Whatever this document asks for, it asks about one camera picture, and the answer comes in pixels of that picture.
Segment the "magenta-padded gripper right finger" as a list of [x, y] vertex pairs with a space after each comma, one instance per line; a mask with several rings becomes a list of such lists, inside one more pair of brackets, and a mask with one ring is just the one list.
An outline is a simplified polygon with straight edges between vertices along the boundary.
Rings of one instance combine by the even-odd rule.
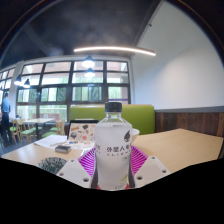
[[147, 156], [133, 146], [130, 157], [129, 186], [140, 188], [170, 174], [156, 156]]

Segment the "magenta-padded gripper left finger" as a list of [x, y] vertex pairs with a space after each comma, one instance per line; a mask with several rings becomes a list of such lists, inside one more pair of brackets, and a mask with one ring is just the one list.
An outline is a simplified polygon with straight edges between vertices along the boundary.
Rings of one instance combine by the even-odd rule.
[[90, 188], [95, 172], [95, 149], [85, 152], [78, 159], [70, 159], [57, 176], [83, 188]]

